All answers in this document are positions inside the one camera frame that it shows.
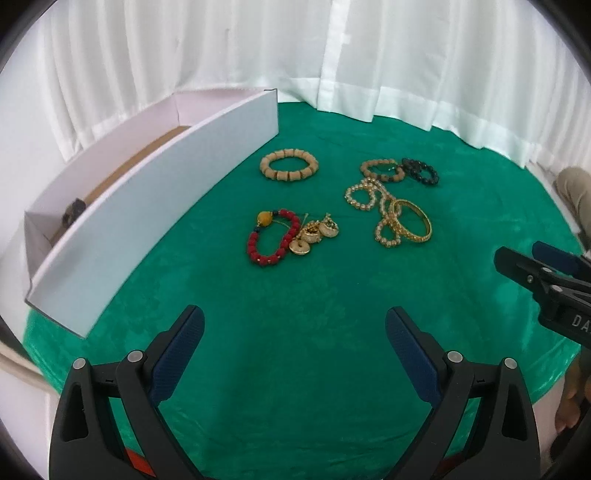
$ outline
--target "white cardboard box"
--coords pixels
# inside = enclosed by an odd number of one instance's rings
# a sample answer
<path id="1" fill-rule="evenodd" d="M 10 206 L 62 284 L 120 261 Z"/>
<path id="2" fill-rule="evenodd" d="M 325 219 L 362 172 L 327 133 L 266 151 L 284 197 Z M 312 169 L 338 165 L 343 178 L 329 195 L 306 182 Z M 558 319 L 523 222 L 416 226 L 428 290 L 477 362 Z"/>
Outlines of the white cardboard box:
<path id="1" fill-rule="evenodd" d="M 124 173 L 51 247 L 75 198 L 179 126 L 190 128 Z M 25 301 L 86 336 L 164 234 L 277 133 L 277 92 L 260 89 L 175 93 L 118 126 L 74 159 L 25 212 Z"/>

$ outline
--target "jewelry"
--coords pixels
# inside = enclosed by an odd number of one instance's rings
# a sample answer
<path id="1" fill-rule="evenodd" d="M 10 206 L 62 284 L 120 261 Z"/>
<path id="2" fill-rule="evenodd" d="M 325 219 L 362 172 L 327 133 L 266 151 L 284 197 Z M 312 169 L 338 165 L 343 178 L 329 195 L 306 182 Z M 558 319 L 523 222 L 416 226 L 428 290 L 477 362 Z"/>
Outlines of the jewelry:
<path id="1" fill-rule="evenodd" d="M 353 192 L 357 192 L 358 190 L 364 190 L 368 193 L 369 203 L 361 203 L 353 198 Z M 385 217 L 388 214 L 386 202 L 392 202 L 396 200 L 396 197 L 394 197 L 394 195 L 392 195 L 379 180 L 361 180 L 360 183 L 358 183 L 357 185 L 353 185 L 352 187 L 349 187 L 345 191 L 345 199 L 347 200 L 348 204 L 352 205 L 358 210 L 368 212 L 372 208 L 374 208 L 376 204 L 376 192 L 380 192 L 382 194 L 379 200 L 379 212 L 382 214 L 382 217 Z"/>
<path id="2" fill-rule="evenodd" d="M 402 167 L 411 178 L 421 182 L 423 185 L 434 186 L 439 183 L 437 170 L 431 165 L 427 165 L 425 162 L 412 160 L 411 158 L 403 158 Z M 421 175 L 423 170 L 428 171 L 431 178 L 423 177 L 423 175 Z"/>
<path id="3" fill-rule="evenodd" d="M 357 192 L 358 190 L 364 190 L 368 192 L 370 198 L 369 203 L 360 203 L 353 198 L 353 192 Z M 397 199 L 394 197 L 394 195 L 392 195 L 379 180 L 373 178 L 365 178 L 361 180 L 360 183 L 349 187 L 345 191 L 345 199 L 347 200 L 347 203 L 353 207 L 359 210 L 368 211 L 371 210 L 376 204 L 377 192 L 381 194 L 381 198 L 379 200 L 379 212 L 382 215 L 382 219 L 376 225 L 374 232 L 375 240 L 378 243 L 385 246 L 386 248 L 391 248 L 400 245 L 402 236 L 408 238 L 410 241 L 418 243 L 426 242 L 431 238 L 433 227 L 425 212 L 408 200 Z M 403 206 L 409 207 L 423 220 L 425 227 L 427 228 L 427 233 L 424 236 L 419 236 L 410 232 L 400 223 L 398 217 L 402 213 Z M 392 240 L 388 240 L 382 236 L 382 230 L 385 226 L 389 226 L 394 232 L 394 238 Z"/>
<path id="4" fill-rule="evenodd" d="M 387 238 L 384 238 L 382 236 L 382 229 L 385 226 L 389 226 L 392 231 L 394 232 L 394 240 L 388 240 Z M 375 228 L 375 240 L 379 243 L 381 243 L 383 246 L 385 246 L 386 248 L 390 248 L 390 247 L 396 247 L 398 245 L 400 245 L 400 242 L 402 241 L 400 238 L 400 233 L 398 233 L 390 224 L 390 220 L 389 218 L 382 218 L 379 223 L 376 225 Z"/>
<path id="5" fill-rule="evenodd" d="M 300 231 L 299 238 L 309 244 L 317 244 L 322 240 L 322 233 L 318 228 L 320 222 L 309 222 L 304 225 Z"/>
<path id="6" fill-rule="evenodd" d="M 376 172 L 373 172 L 370 170 L 371 167 L 375 167 L 378 165 L 396 165 L 396 175 L 386 175 L 384 173 L 382 174 L 378 174 Z M 394 160 L 393 158 L 390 158 L 389 160 L 368 160 L 368 161 L 364 161 L 361 166 L 359 167 L 359 169 L 361 170 L 361 173 L 363 174 L 364 177 L 366 177 L 367 179 L 374 179 L 374 180 L 380 180 L 380 181 L 401 181 L 404 180 L 404 169 L 402 168 L 401 165 L 398 165 L 398 162 L 396 162 L 396 160 Z"/>
<path id="7" fill-rule="evenodd" d="M 314 220 L 305 224 L 300 233 L 290 243 L 290 250 L 296 255 L 310 252 L 310 244 L 319 243 L 323 237 L 334 238 L 339 234 L 339 226 L 327 213 L 322 221 Z"/>
<path id="8" fill-rule="evenodd" d="M 334 238 L 339 234 L 339 226 L 332 218 L 330 218 L 329 213 L 327 213 L 324 216 L 324 219 L 318 224 L 318 230 L 320 230 L 320 233 L 322 233 L 323 236 L 327 236 L 328 238 Z"/>
<path id="9" fill-rule="evenodd" d="M 291 222 L 291 227 L 289 231 L 281 239 L 279 248 L 275 251 L 274 254 L 270 256 L 261 255 L 256 250 L 256 243 L 259 239 L 259 233 L 261 233 L 262 229 L 269 226 L 273 221 L 273 218 L 277 216 L 289 220 Z M 246 253 L 248 254 L 253 263 L 258 264 L 261 267 L 266 267 L 267 265 L 275 265 L 279 262 L 279 260 L 285 257 L 285 254 L 287 253 L 287 248 L 290 246 L 291 241 L 296 237 L 299 231 L 300 219 L 294 212 L 290 212 L 289 210 L 285 210 L 284 208 L 282 208 L 281 210 L 274 210 L 273 212 L 261 212 L 256 216 L 256 227 L 254 227 L 254 230 L 248 236 Z"/>
<path id="10" fill-rule="evenodd" d="M 427 233 L 425 233 L 425 235 L 423 235 L 423 236 L 419 236 L 419 235 L 412 233 L 404 225 L 402 225 L 400 223 L 400 220 L 398 219 L 397 215 L 394 214 L 394 211 L 395 211 L 394 209 L 397 206 L 401 206 L 401 207 L 406 206 L 406 207 L 410 208 L 414 213 L 416 213 L 421 218 L 421 220 L 423 220 L 423 223 L 425 224 L 425 228 L 427 229 Z M 413 202 L 409 202 L 408 200 L 404 200 L 404 199 L 395 200 L 390 204 L 389 212 L 390 212 L 390 215 L 388 216 L 389 225 L 399 235 L 405 236 L 411 242 L 416 242 L 416 243 L 423 243 L 431 238 L 431 235 L 433 234 L 433 226 L 431 225 L 431 220 L 429 220 L 429 218 L 427 217 L 425 212 L 423 212 Z"/>
<path id="11" fill-rule="evenodd" d="M 286 170 L 274 170 L 269 166 L 271 162 L 275 160 L 279 160 L 280 158 L 301 158 L 304 160 L 308 166 L 306 168 L 302 168 L 301 170 L 297 171 L 286 171 Z M 304 180 L 308 177 L 311 177 L 314 173 L 318 171 L 318 160 L 314 157 L 314 155 L 310 154 L 309 152 L 305 152 L 300 150 L 299 148 L 285 148 L 283 150 L 277 150 L 276 152 L 269 153 L 265 155 L 261 160 L 261 165 L 259 167 L 261 173 L 271 180 L 280 180 L 280 181 L 297 181 L 297 180 Z"/>

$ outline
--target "green velvet surface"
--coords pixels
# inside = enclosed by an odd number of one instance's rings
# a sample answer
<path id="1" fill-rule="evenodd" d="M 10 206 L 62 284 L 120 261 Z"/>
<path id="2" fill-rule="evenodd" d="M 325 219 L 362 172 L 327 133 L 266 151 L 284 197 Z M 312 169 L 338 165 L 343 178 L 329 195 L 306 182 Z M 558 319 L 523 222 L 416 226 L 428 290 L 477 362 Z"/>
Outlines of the green velvet surface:
<path id="1" fill-rule="evenodd" d="M 542 328 L 531 294 L 496 273 L 492 261 L 502 245 L 529 252 L 536 240 L 579 252 L 538 181 L 438 129 L 380 117 L 366 124 L 305 104 L 283 104 L 279 112 L 280 134 L 170 229 L 88 338 L 31 314 L 25 345 L 51 384 L 59 390 L 79 356 L 96 364 L 145 348 L 196 304 L 206 315 L 205 334 L 161 411 L 205 474 L 378 478 L 428 413 L 385 336 L 386 311 L 400 305 L 444 349 L 475 362 L 515 358 L 538 400 L 577 346 Z M 319 172 L 294 183 L 267 180 L 259 161 L 279 148 L 308 150 Z M 355 210 L 343 194 L 361 179 L 362 161 L 403 156 L 440 174 L 433 188 L 411 179 L 388 185 L 423 208 L 433 237 L 386 249 L 374 240 L 377 209 Z M 277 168 L 300 167 L 281 162 Z M 259 211 L 282 207 L 312 219 L 330 212 L 340 234 L 305 257 L 290 254 L 276 267 L 259 268 L 245 253 L 248 234 Z M 421 225 L 412 213 L 402 220 Z M 259 250 L 270 254 L 284 232 L 272 225 Z M 137 448 L 121 406 L 116 416 L 124 441 Z M 469 420 L 452 450 L 465 440 Z"/>

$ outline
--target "wooden bead bracelet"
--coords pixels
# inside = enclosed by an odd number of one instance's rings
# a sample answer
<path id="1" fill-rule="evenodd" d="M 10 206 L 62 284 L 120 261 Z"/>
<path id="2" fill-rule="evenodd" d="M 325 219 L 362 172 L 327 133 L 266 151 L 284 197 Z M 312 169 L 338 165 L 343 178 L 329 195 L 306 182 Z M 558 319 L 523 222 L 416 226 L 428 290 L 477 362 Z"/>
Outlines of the wooden bead bracelet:
<path id="1" fill-rule="evenodd" d="M 296 171 L 274 170 L 269 166 L 269 164 L 275 160 L 290 157 L 301 158 L 308 164 L 308 166 Z M 311 153 L 300 150 L 299 148 L 285 148 L 283 150 L 277 150 L 276 152 L 265 155 L 261 160 L 261 165 L 259 168 L 261 173 L 268 179 L 279 181 L 297 181 L 304 180 L 316 173 L 318 171 L 318 160 L 316 160 L 314 155 Z"/>
<path id="2" fill-rule="evenodd" d="M 370 170 L 371 167 L 376 167 L 378 165 L 396 165 L 396 175 L 386 175 L 384 173 L 378 174 Z M 398 165 L 398 162 L 393 158 L 388 160 L 368 160 L 364 161 L 361 166 L 359 167 L 361 173 L 364 177 L 368 179 L 374 179 L 379 181 L 401 181 L 404 180 L 404 169 L 401 165 Z"/>

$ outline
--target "bracelet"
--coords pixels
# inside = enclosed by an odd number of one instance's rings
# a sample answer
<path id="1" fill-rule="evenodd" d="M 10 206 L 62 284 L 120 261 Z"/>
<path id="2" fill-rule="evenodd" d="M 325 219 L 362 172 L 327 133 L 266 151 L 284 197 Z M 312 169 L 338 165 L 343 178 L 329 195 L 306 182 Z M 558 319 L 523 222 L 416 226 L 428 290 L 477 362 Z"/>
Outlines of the bracelet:
<path id="1" fill-rule="evenodd" d="M 276 216 L 280 216 L 291 221 L 291 228 L 281 239 L 279 248 L 275 251 L 274 254 L 270 256 L 261 255 L 256 250 L 256 243 L 259 239 L 259 233 L 261 233 L 263 228 L 269 226 L 273 221 L 273 217 Z M 285 257 L 285 254 L 287 253 L 287 248 L 290 246 L 290 243 L 296 237 L 299 230 L 300 219 L 294 212 L 285 210 L 284 208 L 282 208 L 281 210 L 274 210 L 273 212 L 261 212 L 256 217 L 256 227 L 254 227 L 254 230 L 248 236 L 248 242 L 246 244 L 246 253 L 251 258 L 253 263 L 258 264 L 261 267 L 266 267 L 267 265 L 275 265 L 279 262 L 279 260 Z"/>
<path id="2" fill-rule="evenodd" d="M 357 192 L 358 190 L 364 190 L 368 193 L 369 203 L 361 203 L 353 198 L 353 192 Z M 376 192 L 380 192 L 381 194 L 379 200 L 379 212 L 382 214 L 382 217 L 385 217 L 388 214 L 386 202 L 393 202 L 396 200 L 396 197 L 394 197 L 394 195 L 392 195 L 379 180 L 375 180 L 373 178 L 363 179 L 357 185 L 349 187 L 345 191 L 345 200 L 347 200 L 347 203 L 352 207 L 357 208 L 357 210 L 368 212 L 375 206 L 377 201 Z M 398 207 L 397 214 L 400 215 L 400 212 L 400 207 Z"/>
<path id="3" fill-rule="evenodd" d="M 416 181 L 421 182 L 423 185 L 434 186 L 439 183 L 439 175 L 437 170 L 431 165 L 427 165 L 425 162 L 420 160 L 412 160 L 411 158 L 402 159 L 402 168 L 406 173 Z M 431 178 L 426 178 L 421 175 L 421 172 L 425 170 L 429 172 Z"/>
<path id="4" fill-rule="evenodd" d="M 370 171 L 370 167 L 375 167 L 377 165 L 396 165 L 396 175 L 386 175 L 384 173 L 377 174 L 373 171 Z M 401 165 L 398 165 L 398 162 L 393 158 L 389 160 L 368 160 L 364 161 L 361 166 L 359 167 L 361 173 L 364 177 L 368 179 L 380 180 L 380 181 L 401 181 L 404 180 L 404 169 Z"/>
<path id="5" fill-rule="evenodd" d="M 393 240 L 388 240 L 387 238 L 384 238 L 382 236 L 382 229 L 388 225 L 392 231 L 394 232 L 394 239 Z M 386 248 L 391 248 L 391 247 L 395 247 L 397 245 L 400 245 L 400 242 L 402 241 L 400 238 L 400 233 L 398 233 L 390 224 L 390 221 L 388 218 L 382 218 L 379 223 L 377 224 L 376 228 L 375 228 L 375 240 L 377 242 L 379 242 L 380 244 L 382 244 L 383 246 L 385 246 Z"/>
<path id="6" fill-rule="evenodd" d="M 423 223 L 425 224 L 425 228 L 427 229 L 427 233 L 425 233 L 425 235 L 423 235 L 423 236 L 419 236 L 419 235 L 412 233 L 404 225 L 402 225 L 400 223 L 400 220 L 398 219 L 398 216 L 395 214 L 395 209 L 398 206 L 400 206 L 400 207 L 406 206 L 406 207 L 410 208 L 414 213 L 416 213 L 421 218 L 421 220 L 423 220 Z M 404 199 L 394 200 L 390 204 L 389 215 L 386 218 L 386 220 L 388 221 L 388 224 L 395 232 L 397 232 L 399 235 L 402 235 L 402 236 L 408 238 L 411 242 L 416 242 L 416 243 L 426 242 L 427 240 L 429 240 L 431 238 L 431 235 L 433 234 L 433 226 L 431 225 L 431 220 L 429 220 L 429 218 L 427 217 L 425 212 L 423 212 L 417 205 L 415 205 L 413 202 L 409 202 L 408 200 L 404 200 Z"/>
<path id="7" fill-rule="evenodd" d="M 275 160 L 279 160 L 280 158 L 301 158 L 304 160 L 308 166 L 306 168 L 302 168 L 301 170 L 297 171 L 287 171 L 287 170 L 274 170 L 269 166 L 269 164 Z M 285 148 L 283 150 L 277 150 L 276 152 L 269 153 L 265 155 L 261 160 L 261 165 L 259 167 L 261 173 L 271 180 L 280 180 L 280 181 L 297 181 L 297 180 L 304 180 L 308 177 L 311 177 L 314 173 L 318 171 L 318 160 L 314 157 L 314 155 L 310 154 L 309 152 L 305 152 L 300 150 L 299 148 Z"/>

